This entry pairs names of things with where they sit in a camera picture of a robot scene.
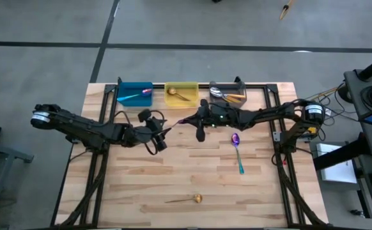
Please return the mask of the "black round base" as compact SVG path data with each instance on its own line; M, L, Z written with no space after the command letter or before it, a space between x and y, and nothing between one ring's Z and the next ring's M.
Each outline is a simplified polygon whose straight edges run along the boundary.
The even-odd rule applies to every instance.
M339 97L342 99L342 100L344 100L345 102L347 102L347 103L353 103L353 100L352 100L352 97L351 97L351 95L350 95L350 93L349 93L349 90L348 90L348 88L347 88L347 86L346 86L346 84L343 84L343 85L341 85L340 87L338 87L338 91L337 91L337 93L338 93L338 95L339 95Z

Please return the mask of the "wooden stick with black band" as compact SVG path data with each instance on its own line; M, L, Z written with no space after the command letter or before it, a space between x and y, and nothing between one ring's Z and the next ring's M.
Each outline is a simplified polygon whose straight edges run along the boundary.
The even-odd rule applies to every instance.
M281 10L281 13L280 13L280 16L279 16L279 20L283 20L285 18L285 16L290 11L291 6L292 6L292 4L294 2L295 2L295 0L288 0L288 2L283 6L283 8Z

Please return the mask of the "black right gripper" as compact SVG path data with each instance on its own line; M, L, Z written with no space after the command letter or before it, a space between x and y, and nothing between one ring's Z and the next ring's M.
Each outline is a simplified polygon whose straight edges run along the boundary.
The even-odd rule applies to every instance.
M185 119L191 125L198 125L200 121L203 126L241 127L240 109L227 102L212 103L206 99L201 99L197 116L193 115Z

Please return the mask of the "black aluminium table frame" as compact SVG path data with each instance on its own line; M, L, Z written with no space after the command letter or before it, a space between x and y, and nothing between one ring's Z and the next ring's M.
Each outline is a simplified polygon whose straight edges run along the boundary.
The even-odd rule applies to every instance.
M195 107L169 107L164 85L157 83L152 109L163 113L166 127L196 112ZM233 128L207 128L196 139L191 125L176 125L166 136L167 148L151 155L143 145L113 145L107 158L85 152L76 144L66 170L51 224L63 228L86 190L91 164L106 165L102 188L90 199L90 228L263 228L307 222L289 191L283 190L274 165L272 132L292 127L289 120L260 123L240 133L240 174ZM203 201L184 201L201 194Z

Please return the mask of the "slender gold spoon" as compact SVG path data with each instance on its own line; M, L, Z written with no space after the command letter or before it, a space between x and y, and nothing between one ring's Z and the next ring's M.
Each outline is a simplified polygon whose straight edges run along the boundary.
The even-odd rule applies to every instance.
M186 199L177 199L172 201L165 201L165 203L179 203L184 201L193 201L194 203L201 203L203 201L203 196L201 194L194 194Z
M185 98L184 96L180 95L179 93L177 93L176 89L175 88L169 88L167 90L167 93L169 95L172 95L172 96L177 96L178 98L180 98L181 100L184 100L184 101L190 101L188 98Z

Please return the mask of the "blue plastic bin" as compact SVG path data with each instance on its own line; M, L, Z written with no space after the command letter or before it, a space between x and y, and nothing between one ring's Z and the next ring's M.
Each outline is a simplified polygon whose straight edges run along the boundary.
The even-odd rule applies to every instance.
M136 95L147 88L152 88L150 95L136 96L119 103L125 107L150 107L153 97L153 84L151 82L122 82L119 86L118 97Z

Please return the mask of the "grey plastic bin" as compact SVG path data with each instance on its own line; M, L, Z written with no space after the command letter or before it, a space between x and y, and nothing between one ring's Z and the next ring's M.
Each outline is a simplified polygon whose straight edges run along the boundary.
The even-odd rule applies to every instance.
M223 100L222 98L215 97L210 94L210 101L212 103L229 103L233 107L241 108L244 103L247 101L247 93L245 84L243 82L229 82L229 83L219 83L219 82L210 82L209 89L211 87L219 88L224 94L236 94L236 95L245 95L246 98L236 98L241 101L241 103L229 103Z

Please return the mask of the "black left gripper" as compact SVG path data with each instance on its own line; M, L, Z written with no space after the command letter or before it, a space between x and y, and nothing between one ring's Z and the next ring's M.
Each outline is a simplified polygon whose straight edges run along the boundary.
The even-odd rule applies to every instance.
M145 109L138 114L139 121L145 122L143 126L134 126L127 117L127 144L146 144L152 140L156 135L164 132L167 135L170 128L164 129L164 115L158 110Z

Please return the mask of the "yellow plastic bin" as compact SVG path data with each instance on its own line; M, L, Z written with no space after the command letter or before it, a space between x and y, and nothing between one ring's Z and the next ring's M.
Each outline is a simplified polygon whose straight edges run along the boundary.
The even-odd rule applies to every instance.
M175 88L177 93L188 98L184 101L167 93L169 88ZM164 84L164 101L169 107L195 107L199 99L199 84L197 82L166 82Z

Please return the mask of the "grey equipment cart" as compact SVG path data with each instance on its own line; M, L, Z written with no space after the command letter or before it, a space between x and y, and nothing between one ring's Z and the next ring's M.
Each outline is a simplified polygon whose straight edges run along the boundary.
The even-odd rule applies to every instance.
M361 118L365 113L369 112L368 108L363 104L360 92L368 87L372 86L372 78L367 82L361 81L354 71L348 71L344 73L346 86L349 90L349 94L353 100L353 104L357 115ZM367 123L361 123L362 130L371 149L372 154L372 125Z

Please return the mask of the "white box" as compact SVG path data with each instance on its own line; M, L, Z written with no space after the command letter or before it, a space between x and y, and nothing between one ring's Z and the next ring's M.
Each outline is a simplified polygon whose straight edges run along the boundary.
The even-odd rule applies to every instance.
M316 145L317 155L320 157L326 153L339 149L340 146L319 143ZM348 160L331 167L320 170L323 181L357 184L357 178L353 170L353 162Z

